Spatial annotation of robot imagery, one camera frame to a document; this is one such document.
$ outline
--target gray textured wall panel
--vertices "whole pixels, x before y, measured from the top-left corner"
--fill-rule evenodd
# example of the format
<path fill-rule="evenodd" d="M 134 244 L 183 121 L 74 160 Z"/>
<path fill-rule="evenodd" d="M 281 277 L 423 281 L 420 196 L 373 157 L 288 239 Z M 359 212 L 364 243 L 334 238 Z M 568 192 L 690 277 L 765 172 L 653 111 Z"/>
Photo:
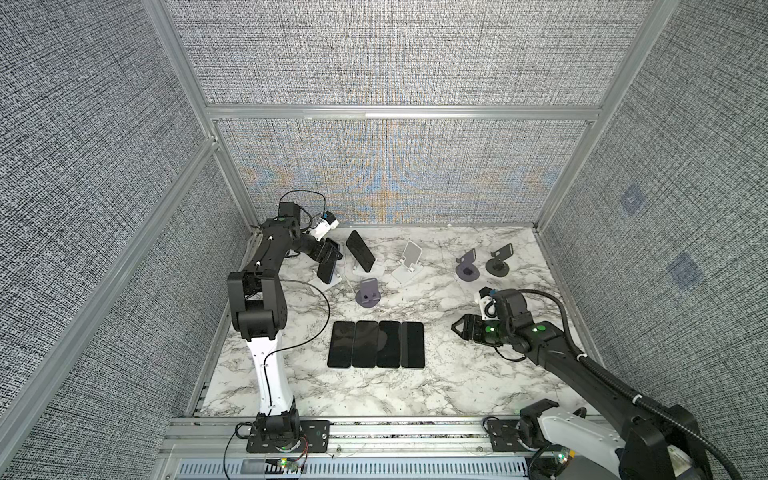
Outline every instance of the gray textured wall panel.
<path fill-rule="evenodd" d="M 342 222 L 533 222 L 583 121 L 226 120 L 224 140 L 269 215 L 318 190 Z M 322 199 L 299 195 L 310 213 Z"/>
<path fill-rule="evenodd" d="M 0 413 L 202 134 L 141 2 L 0 15 Z"/>
<path fill-rule="evenodd" d="M 767 3 L 684 0 L 544 233 L 607 366 L 744 478 L 768 448 L 767 59 Z"/>
<path fill-rule="evenodd" d="M 599 104 L 651 0 L 169 0 L 208 100 Z"/>
<path fill-rule="evenodd" d="M 3 480 L 146 478 L 168 419 L 184 414 L 247 236 L 210 160 Z"/>

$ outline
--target red wire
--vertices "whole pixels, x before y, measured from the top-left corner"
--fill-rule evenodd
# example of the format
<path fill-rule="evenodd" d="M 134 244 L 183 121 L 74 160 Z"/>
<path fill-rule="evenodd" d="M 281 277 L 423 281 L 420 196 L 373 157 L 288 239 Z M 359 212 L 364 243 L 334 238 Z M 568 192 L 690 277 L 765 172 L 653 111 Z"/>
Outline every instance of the red wire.
<path fill-rule="evenodd" d="M 304 463 L 301 464 L 301 470 L 303 471 L 304 470 L 304 465 L 306 465 L 306 460 L 310 457 L 310 455 L 308 453 L 309 450 L 310 450 L 310 442 L 309 442 L 309 440 L 306 439 L 306 437 L 302 437 L 302 439 L 304 439 L 304 451 L 302 452 L 301 455 L 299 455 L 299 458 L 296 459 L 296 463 L 298 463 L 299 460 L 301 460 L 301 458 L 306 454 L 306 457 L 304 459 Z"/>

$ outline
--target black phone stand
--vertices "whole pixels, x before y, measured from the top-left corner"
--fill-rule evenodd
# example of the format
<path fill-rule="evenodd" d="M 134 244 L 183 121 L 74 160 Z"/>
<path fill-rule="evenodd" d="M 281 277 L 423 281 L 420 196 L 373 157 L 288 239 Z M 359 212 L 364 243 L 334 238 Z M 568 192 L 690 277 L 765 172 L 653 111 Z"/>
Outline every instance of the black phone stand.
<path fill-rule="evenodd" d="M 491 258 L 486 264 L 485 269 L 493 276 L 507 276 L 509 265 L 504 260 L 512 256 L 512 244 L 507 243 L 501 249 L 491 252 Z"/>

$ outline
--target white marble surface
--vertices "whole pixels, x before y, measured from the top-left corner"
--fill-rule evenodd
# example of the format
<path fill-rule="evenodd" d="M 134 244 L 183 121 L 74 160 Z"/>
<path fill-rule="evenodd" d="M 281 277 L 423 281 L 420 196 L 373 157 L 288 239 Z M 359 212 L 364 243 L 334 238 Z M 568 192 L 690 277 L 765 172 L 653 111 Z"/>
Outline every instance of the white marble surface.
<path fill-rule="evenodd" d="M 379 280 L 382 300 L 372 309 L 355 302 L 360 277 L 353 276 L 354 258 L 343 251 L 337 272 L 345 278 L 326 292 L 331 323 L 312 343 L 285 352 L 286 374 L 304 416 L 344 415 L 486 415 L 514 414 L 543 398 L 568 409 L 586 402 L 556 376 L 533 363 L 508 362 L 493 348 L 461 340 L 450 326 L 465 313 L 478 313 L 473 293 L 493 288 L 538 288 L 556 292 L 554 281 L 530 228 L 524 227 L 363 227 L 357 229 L 387 274 Z M 337 228 L 330 237 L 339 244 L 352 229 Z M 424 250 L 424 270 L 401 286 L 392 270 L 407 240 Z M 510 273 L 497 278 L 485 271 L 490 252 L 512 243 L 507 260 Z M 477 250 L 480 278 L 461 281 L 455 258 Z M 286 259 L 280 277 L 309 281 L 316 264 L 307 256 Z M 283 283 L 289 307 L 283 345 L 309 339 L 323 327 L 326 304 L 314 290 Z M 557 307 L 546 299 L 528 296 L 534 318 L 561 325 Z M 326 366 L 332 324 L 336 320 L 408 320 L 424 323 L 424 369 L 330 369 Z M 502 352 L 518 356 L 511 347 Z M 255 416 L 259 396 L 253 362 L 245 340 L 230 328 L 200 414 Z"/>

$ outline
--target mounting plate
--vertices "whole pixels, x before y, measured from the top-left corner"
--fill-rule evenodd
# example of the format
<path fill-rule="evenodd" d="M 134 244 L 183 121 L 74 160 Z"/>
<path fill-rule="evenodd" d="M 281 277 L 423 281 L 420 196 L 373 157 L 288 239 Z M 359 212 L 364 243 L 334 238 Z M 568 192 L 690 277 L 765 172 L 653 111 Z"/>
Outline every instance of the mounting plate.
<path fill-rule="evenodd" d="M 518 440 L 518 422 L 519 420 L 496 420 L 488 419 L 485 421 L 485 427 L 491 438 L 491 447 L 494 452 L 526 452 L 525 448 Z M 559 450 L 559 445 L 550 445 L 545 452 Z"/>
<path fill-rule="evenodd" d="M 310 444 L 308 453 L 325 453 L 328 451 L 328 435 L 331 422 L 327 420 L 301 420 L 301 432 Z M 299 440 L 299 445 L 290 453 L 304 451 L 304 440 Z M 257 436 L 248 437 L 248 445 L 245 448 L 248 453 L 275 453 L 280 449 L 274 443 L 262 442 Z"/>

